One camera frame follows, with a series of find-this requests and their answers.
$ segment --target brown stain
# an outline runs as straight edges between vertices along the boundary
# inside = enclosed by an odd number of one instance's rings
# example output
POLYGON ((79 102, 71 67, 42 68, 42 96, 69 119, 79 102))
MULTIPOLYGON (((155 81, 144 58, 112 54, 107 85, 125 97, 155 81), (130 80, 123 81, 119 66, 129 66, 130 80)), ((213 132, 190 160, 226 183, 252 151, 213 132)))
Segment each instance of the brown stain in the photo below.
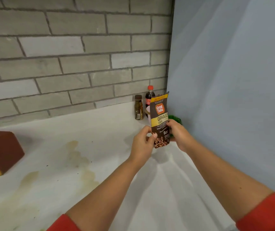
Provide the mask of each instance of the brown stain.
POLYGON ((38 171, 30 172, 21 180, 18 189, 0 203, 0 231, 17 230, 22 223, 37 215, 38 209, 29 204, 20 205, 38 178, 38 171))
POLYGON ((66 166, 80 168, 82 170, 80 177, 82 184, 77 191, 77 195, 85 195, 90 193, 100 183, 95 181, 95 173, 89 169, 89 160, 81 156, 81 152, 75 150, 78 144, 79 142, 75 140, 66 143, 66 149, 68 151, 66 166))

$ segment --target forearm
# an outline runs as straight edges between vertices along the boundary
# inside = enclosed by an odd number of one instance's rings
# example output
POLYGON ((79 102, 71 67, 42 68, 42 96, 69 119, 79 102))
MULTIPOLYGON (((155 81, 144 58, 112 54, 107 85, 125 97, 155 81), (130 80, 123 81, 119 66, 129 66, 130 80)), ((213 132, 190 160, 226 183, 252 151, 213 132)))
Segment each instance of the forearm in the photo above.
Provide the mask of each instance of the forearm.
POLYGON ((197 141, 187 148, 198 171, 234 221, 273 193, 268 187, 242 173, 197 141))
POLYGON ((138 166, 126 160, 67 215, 81 231, 108 230, 138 171, 138 166))

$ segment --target coffee packet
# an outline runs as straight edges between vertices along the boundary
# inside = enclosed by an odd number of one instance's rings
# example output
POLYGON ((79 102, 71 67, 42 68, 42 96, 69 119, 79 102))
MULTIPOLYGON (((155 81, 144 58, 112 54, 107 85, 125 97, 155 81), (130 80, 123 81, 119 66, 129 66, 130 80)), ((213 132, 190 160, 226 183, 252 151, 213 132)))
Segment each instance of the coffee packet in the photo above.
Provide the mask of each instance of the coffee packet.
POLYGON ((168 93, 160 96, 151 97, 150 116, 152 133, 157 133, 158 137, 154 142, 154 147, 163 147, 169 144, 169 127, 167 113, 168 93))

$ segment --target red shirt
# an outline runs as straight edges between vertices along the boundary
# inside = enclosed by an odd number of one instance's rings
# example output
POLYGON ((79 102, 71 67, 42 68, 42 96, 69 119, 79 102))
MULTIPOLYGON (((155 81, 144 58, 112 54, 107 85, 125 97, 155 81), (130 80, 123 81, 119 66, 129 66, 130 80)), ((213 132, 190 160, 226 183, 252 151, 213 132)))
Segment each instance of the red shirt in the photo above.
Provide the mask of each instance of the red shirt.
MULTIPOLYGON (((275 193, 265 198, 236 223, 240 231, 275 231, 275 193)), ((61 215, 47 231, 80 231, 67 216, 61 215)))

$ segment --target person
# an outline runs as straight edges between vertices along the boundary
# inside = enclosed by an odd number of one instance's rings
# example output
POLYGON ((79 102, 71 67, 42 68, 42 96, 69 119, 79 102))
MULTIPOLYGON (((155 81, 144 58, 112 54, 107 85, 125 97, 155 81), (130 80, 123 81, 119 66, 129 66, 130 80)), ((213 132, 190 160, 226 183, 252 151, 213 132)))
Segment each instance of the person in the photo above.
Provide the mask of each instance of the person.
MULTIPOLYGON (((275 231, 275 192, 231 166, 169 120, 180 150, 194 162, 203 179, 240 231, 275 231)), ((134 176, 151 157, 157 134, 145 126, 133 139, 129 158, 90 194, 60 216, 47 231, 107 231, 134 176)))

